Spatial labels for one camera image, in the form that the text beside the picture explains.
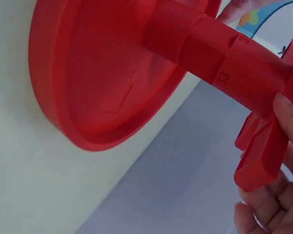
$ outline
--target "red plastic toy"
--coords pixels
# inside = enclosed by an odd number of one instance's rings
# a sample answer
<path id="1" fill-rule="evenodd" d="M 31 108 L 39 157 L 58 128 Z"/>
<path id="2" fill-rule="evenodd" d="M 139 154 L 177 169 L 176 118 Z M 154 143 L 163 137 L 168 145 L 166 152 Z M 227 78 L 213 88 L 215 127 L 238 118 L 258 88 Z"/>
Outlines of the red plastic toy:
<path id="1" fill-rule="evenodd" d="M 276 179 L 288 138 L 272 111 L 293 102 L 293 41 L 282 58 L 215 20 L 220 0 L 38 0 L 29 42 L 37 100 L 77 146 L 112 148 L 141 129 L 186 71 L 252 113 L 236 140 L 234 179 Z"/>

